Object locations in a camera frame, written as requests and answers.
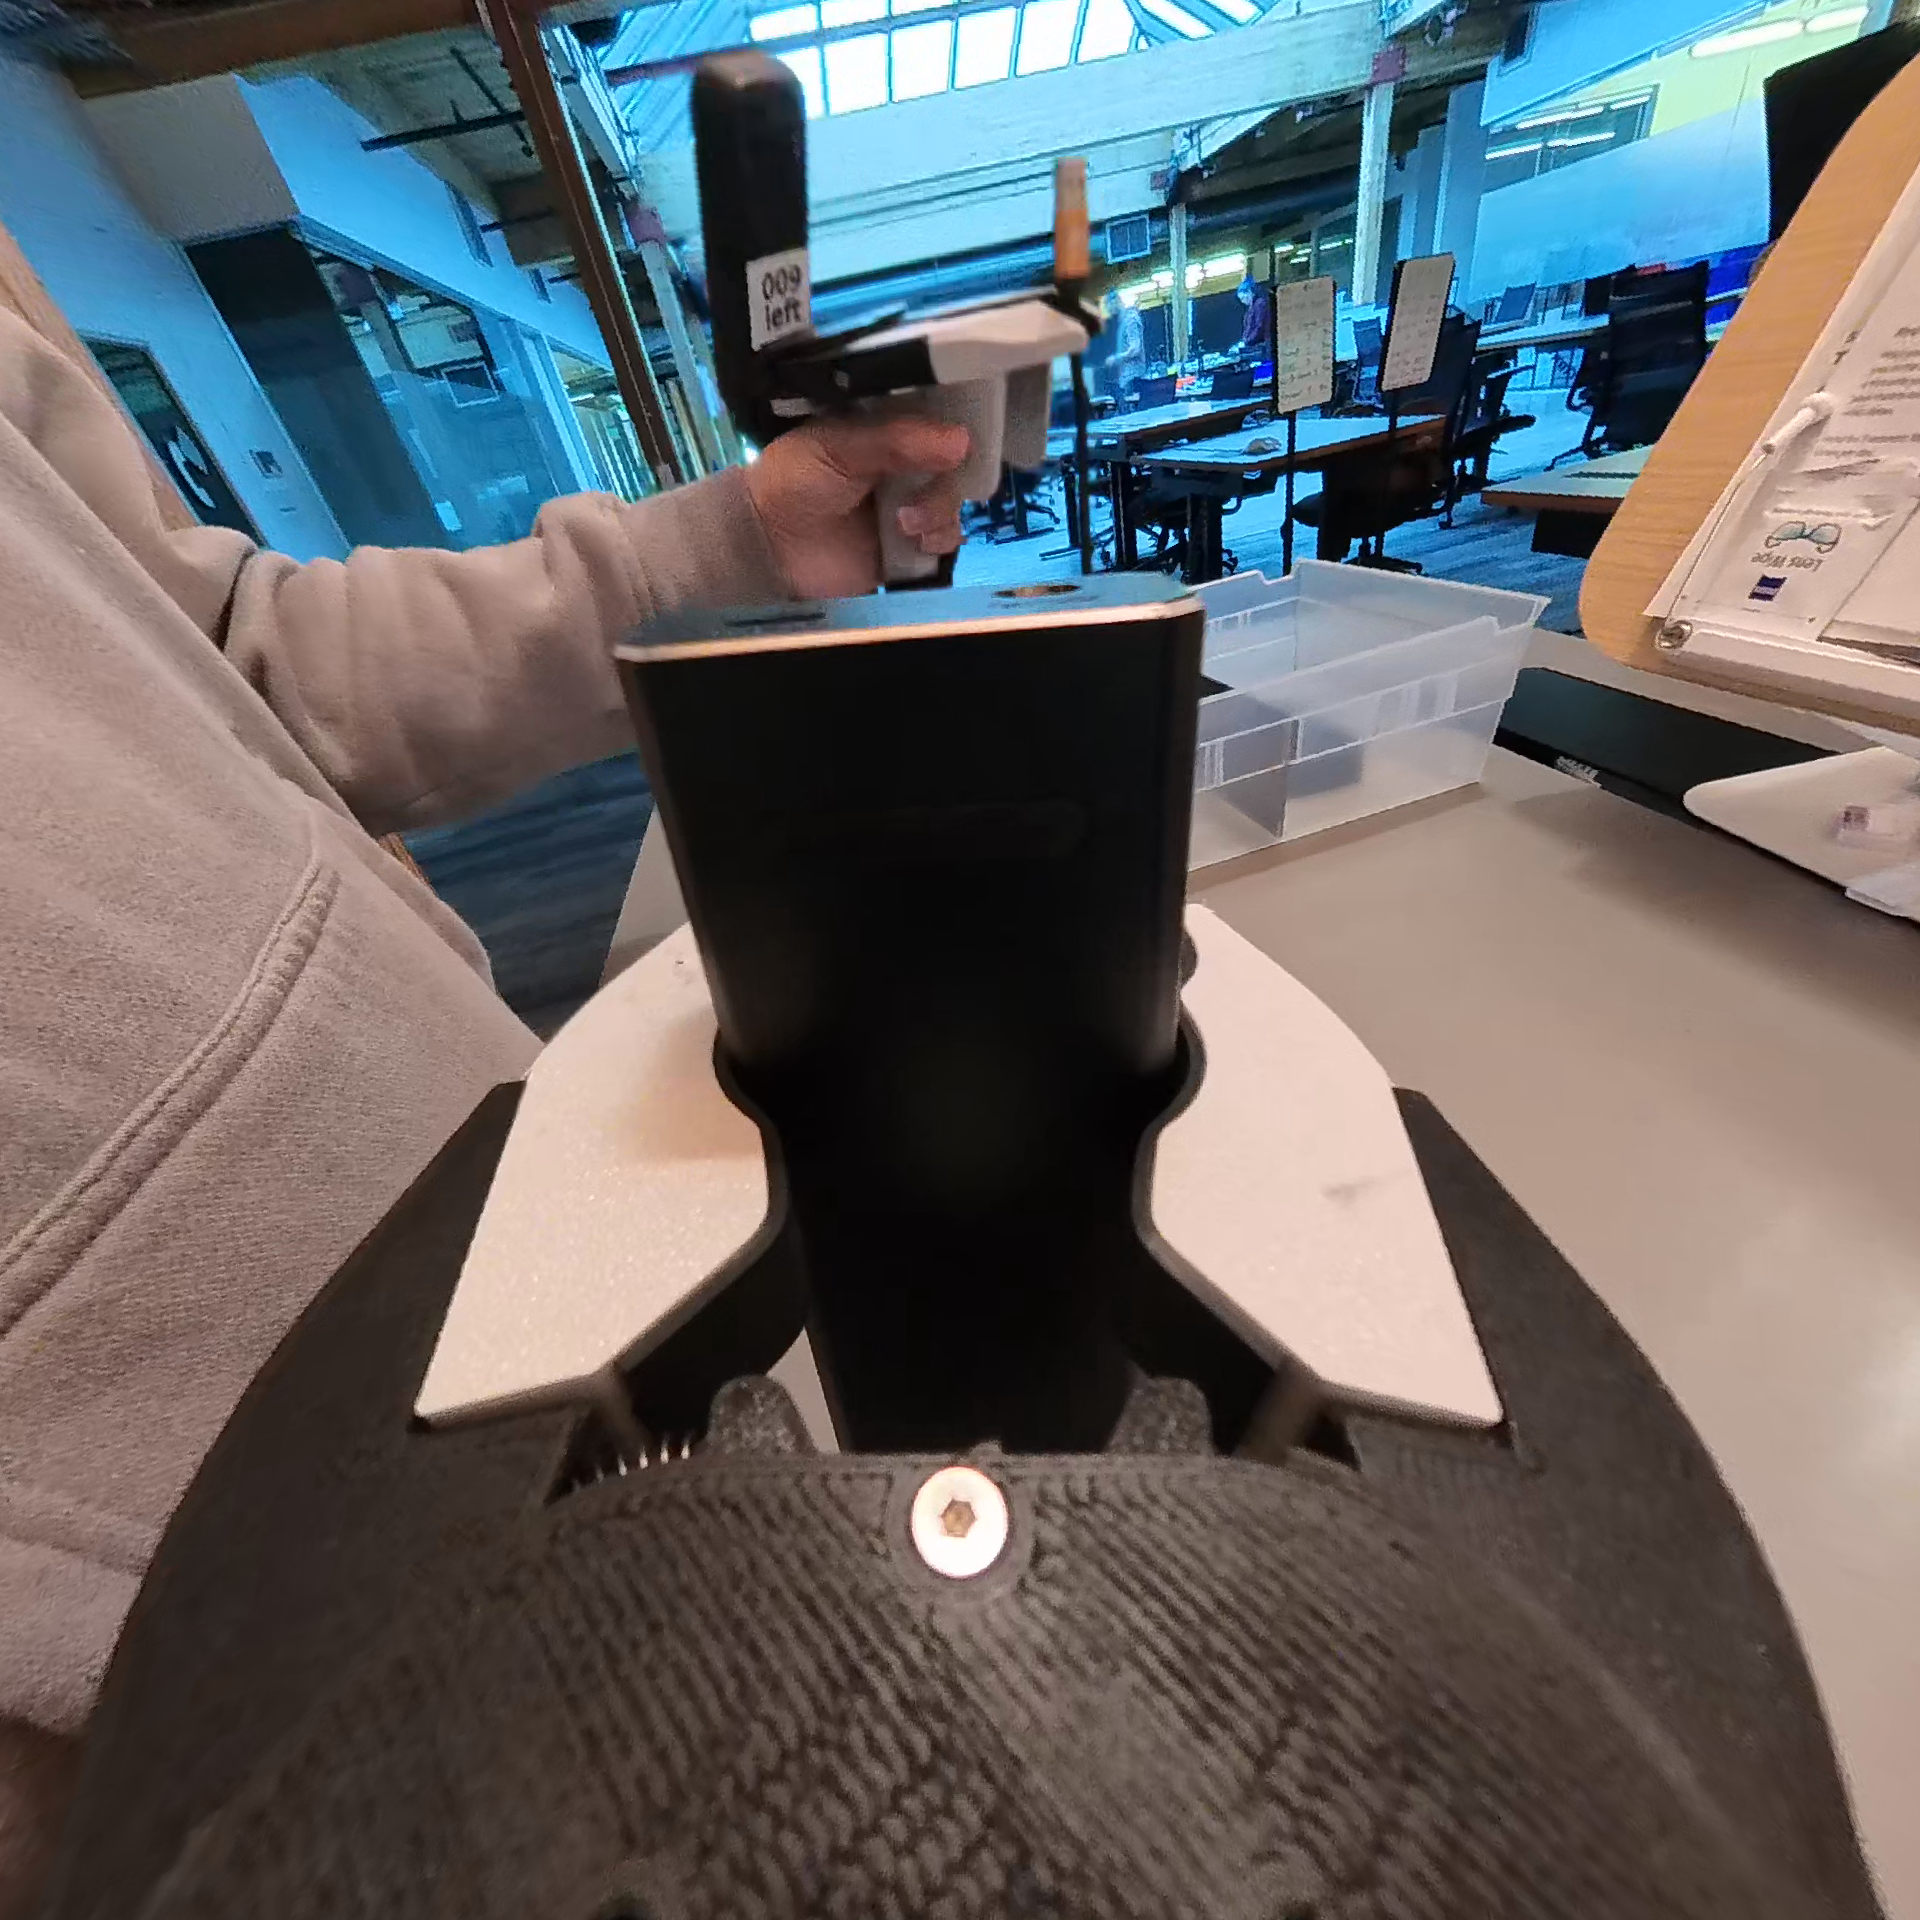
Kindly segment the clear plastic organizer box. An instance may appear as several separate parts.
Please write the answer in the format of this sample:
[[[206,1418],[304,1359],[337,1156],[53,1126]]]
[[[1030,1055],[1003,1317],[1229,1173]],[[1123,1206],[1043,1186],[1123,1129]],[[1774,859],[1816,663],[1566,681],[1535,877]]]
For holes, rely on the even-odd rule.
[[[1474,786],[1546,609],[1315,559],[1198,598],[1190,873]]]

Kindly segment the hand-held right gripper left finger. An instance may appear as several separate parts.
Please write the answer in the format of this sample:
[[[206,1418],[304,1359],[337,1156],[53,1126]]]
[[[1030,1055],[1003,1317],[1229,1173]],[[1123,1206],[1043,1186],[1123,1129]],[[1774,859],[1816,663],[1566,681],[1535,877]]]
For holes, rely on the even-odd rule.
[[[722,1073],[693,927],[589,997],[515,1092],[416,1420],[582,1411],[624,1450],[693,1445],[808,1314],[782,1155]]]

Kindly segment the wooden office desk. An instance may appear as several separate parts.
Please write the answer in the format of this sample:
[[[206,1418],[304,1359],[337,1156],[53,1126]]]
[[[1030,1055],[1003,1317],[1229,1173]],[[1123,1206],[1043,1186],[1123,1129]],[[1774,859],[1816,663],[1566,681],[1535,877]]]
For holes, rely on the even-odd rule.
[[[1571,465],[1505,477],[1480,490],[1487,507],[1530,518],[1530,551],[1587,559],[1639,481],[1653,447],[1582,457]]]
[[[1187,586],[1210,586],[1237,566],[1227,532],[1237,507],[1279,497],[1289,513],[1302,475],[1378,453],[1387,462],[1425,457],[1443,437],[1438,413],[1257,420],[1241,403],[1160,406],[1090,429],[1077,506],[1107,506],[1090,538],[1095,565],[1170,569]]]

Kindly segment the black rectangular device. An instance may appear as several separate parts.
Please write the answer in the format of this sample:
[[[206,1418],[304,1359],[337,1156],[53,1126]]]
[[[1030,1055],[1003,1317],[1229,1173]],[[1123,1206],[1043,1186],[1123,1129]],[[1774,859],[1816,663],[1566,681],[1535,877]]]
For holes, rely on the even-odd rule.
[[[1546,668],[1518,675],[1495,745],[1671,819],[1687,813],[1683,797],[1701,783],[1833,756],[1803,741]]]

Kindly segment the person's left hand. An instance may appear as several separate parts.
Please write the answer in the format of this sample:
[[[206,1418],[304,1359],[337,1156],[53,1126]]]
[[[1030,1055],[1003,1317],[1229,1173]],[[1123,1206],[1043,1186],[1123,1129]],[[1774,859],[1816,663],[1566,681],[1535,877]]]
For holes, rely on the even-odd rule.
[[[969,429],[922,417],[810,418],[746,468],[758,525],[800,598],[874,591],[879,525],[935,566],[963,539],[959,484]]]

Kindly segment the person's left forearm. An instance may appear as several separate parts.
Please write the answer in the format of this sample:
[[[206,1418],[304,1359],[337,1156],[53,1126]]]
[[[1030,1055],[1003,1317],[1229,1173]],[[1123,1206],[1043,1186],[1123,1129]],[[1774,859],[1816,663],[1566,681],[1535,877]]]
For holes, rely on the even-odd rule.
[[[566,497],[470,551],[255,551],[223,652],[363,828],[455,825],[633,741],[615,646],[642,622],[784,594],[750,481]]]

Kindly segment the black monitor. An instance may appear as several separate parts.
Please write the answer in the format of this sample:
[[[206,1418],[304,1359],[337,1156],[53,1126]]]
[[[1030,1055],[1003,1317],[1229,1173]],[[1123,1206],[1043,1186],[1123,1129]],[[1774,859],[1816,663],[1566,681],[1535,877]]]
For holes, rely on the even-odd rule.
[[[1767,241],[1776,244],[1858,116],[1918,58],[1918,23],[1897,21],[1785,65],[1762,84]]]

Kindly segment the black office chair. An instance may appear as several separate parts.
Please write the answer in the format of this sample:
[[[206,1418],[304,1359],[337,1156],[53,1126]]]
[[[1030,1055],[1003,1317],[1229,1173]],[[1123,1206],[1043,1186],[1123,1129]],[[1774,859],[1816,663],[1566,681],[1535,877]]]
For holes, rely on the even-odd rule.
[[[1582,453],[1657,442],[1707,358],[1712,266],[1619,269],[1601,281],[1603,332],[1576,386],[1587,403]]]

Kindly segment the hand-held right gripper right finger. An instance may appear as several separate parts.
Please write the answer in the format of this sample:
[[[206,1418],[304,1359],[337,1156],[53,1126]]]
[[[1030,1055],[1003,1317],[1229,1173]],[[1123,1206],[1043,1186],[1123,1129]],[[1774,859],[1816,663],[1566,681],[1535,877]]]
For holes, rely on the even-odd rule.
[[[1491,1367],[1399,1095],[1293,973],[1187,905],[1185,1079],[1143,1147],[1144,1251],[1178,1310],[1143,1367],[1194,1382],[1225,1455],[1384,1420],[1490,1437]]]

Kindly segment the white instruction paper sheet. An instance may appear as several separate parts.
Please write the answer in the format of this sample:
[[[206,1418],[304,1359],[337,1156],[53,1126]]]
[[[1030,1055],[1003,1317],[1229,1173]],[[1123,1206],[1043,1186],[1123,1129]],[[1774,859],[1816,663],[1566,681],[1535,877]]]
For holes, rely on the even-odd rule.
[[[1914,646],[1918,263],[1885,233],[1645,615],[1690,658]]]

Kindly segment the white sign board on stand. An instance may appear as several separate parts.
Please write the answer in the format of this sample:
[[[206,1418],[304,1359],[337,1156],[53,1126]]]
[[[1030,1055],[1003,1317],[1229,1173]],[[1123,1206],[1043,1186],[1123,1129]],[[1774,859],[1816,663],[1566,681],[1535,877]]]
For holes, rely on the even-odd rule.
[[[1432,379],[1454,277],[1451,252],[1408,257],[1393,267],[1375,378],[1392,425],[1409,413],[1409,404]]]
[[[1270,411],[1281,420],[1281,571],[1291,574],[1293,477],[1298,422],[1333,397],[1336,363],[1336,281],[1307,277],[1274,284],[1270,292]]]

